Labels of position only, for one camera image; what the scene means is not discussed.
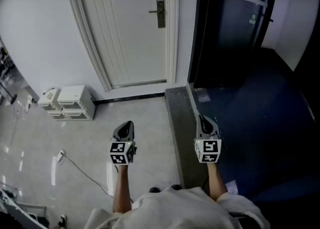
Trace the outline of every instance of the fiducial marker cube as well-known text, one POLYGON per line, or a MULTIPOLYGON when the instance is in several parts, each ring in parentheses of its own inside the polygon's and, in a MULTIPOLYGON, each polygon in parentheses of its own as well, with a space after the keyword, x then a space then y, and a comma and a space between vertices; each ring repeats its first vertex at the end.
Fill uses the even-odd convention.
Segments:
POLYGON ((128 165, 133 162, 135 142, 112 142, 110 157, 113 164, 128 165))
POLYGON ((200 163, 216 163, 221 152, 221 139, 196 139, 194 147, 200 163))

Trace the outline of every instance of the white door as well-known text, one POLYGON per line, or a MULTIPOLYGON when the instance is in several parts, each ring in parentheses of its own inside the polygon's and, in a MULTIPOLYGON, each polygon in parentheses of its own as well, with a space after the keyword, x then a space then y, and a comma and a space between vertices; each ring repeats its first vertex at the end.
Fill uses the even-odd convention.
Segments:
POLYGON ((157 13, 149 13, 157 0, 82 1, 113 88, 166 80, 167 26, 158 28, 157 13))

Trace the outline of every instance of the gray tiled floor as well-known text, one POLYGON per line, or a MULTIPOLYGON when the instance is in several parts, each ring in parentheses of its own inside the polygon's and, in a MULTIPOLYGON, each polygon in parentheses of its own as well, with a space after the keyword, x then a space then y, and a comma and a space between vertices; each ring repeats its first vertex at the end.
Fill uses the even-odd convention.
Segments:
MULTIPOLYGON (((24 90, 18 99, 26 102, 24 90)), ((7 184, 20 190, 19 201, 47 206, 50 227, 60 214, 66 214, 69 229, 83 228, 93 208, 111 212, 113 199, 69 160, 56 164, 52 185, 53 157, 64 149, 71 160, 112 194, 117 172, 108 156, 109 141, 113 130, 128 120, 134 122, 138 147, 129 167, 131 198, 136 200, 153 186, 164 189, 179 183, 163 97, 99 105, 94 121, 56 121, 33 104, 28 114, 22 111, 16 124, 13 107, 2 106, 0 181, 5 177, 7 184)))

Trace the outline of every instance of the metal stand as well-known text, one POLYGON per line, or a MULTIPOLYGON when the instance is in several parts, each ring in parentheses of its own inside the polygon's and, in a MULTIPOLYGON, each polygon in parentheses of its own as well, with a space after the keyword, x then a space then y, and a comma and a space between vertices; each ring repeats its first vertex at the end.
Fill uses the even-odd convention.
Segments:
POLYGON ((2 85, 1 81, 0 81, 0 85, 2 86, 2 88, 5 90, 5 92, 11 97, 11 101, 10 101, 10 105, 12 105, 16 99, 17 99, 17 94, 14 94, 13 96, 10 95, 10 93, 8 92, 8 90, 2 85))

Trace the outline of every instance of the black shoe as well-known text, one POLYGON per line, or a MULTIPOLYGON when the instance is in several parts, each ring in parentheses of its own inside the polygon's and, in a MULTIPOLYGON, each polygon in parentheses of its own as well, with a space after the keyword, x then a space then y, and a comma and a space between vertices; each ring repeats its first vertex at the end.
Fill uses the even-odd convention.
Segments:
POLYGON ((180 184, 174 184, 174 185, 171 185, 171 188, 176 190, 176 191, 179 191, 182 189, 181 185, 180 184))
POLYGON ((152 187, 149 190, 149 193, 160 193, 160 192, 161 192, 160 189, 156 187, 152 187))
POLYGON ((66 215, 61 215, 60 216, 60 222, 58 223, 58 225, 60 227, 64 227, 64 228, 67 227, 67 216, 66 215))

